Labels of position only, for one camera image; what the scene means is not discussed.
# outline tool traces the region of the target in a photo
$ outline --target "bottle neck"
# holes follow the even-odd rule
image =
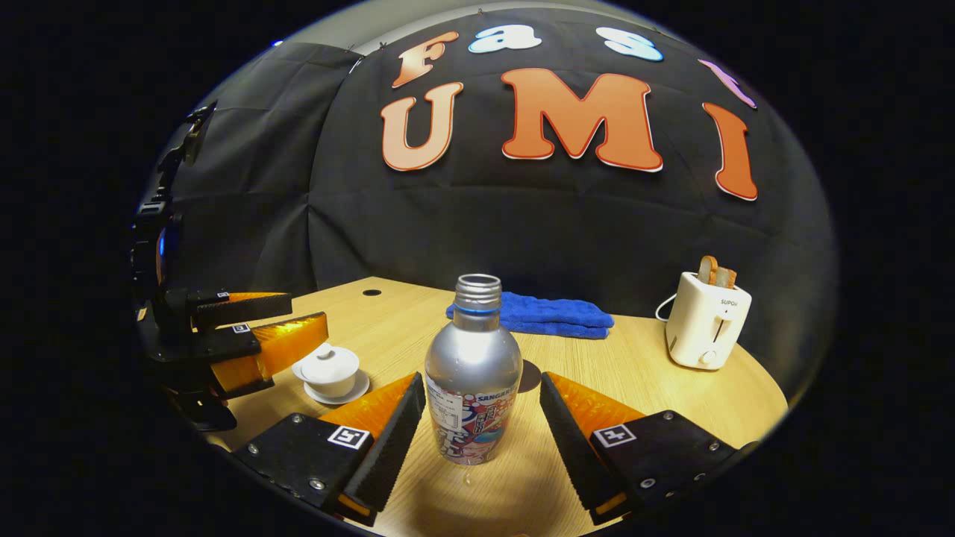
[[[500,310],[493,313],[468,313],[455,308],[452,322],[456,327],[468,332],[490,332],[496,330],[500,324]]]

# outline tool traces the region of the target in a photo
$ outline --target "bottle label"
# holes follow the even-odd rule
[[[429,376],[425,377],[441,455],[459,464],[490,461],[492,450],[507,425],[518,385],[486,394],[456,394],[441,389]]]

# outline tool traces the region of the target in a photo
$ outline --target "silver bottle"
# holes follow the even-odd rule
[[[500,279],[457,279],[454,318],[425,361],[428,407],[438,452],[458,464],[490,461],[511,418],[523,360],[500,325]]]

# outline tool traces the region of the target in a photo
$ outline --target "white toaster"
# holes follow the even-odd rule
[[[732,289],[704,284],[696,272],[680,274],[676,300],[664,329],[673,361],[696,369],[723,367],[739,337],[753,298]]]

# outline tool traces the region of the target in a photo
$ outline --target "folded towel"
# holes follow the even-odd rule
[[[500,324],[511,332],[604,339],[613,317],[583,300],[546,300],[513,292],[500,294]],[[455,315],[455,305],[445,311]]]

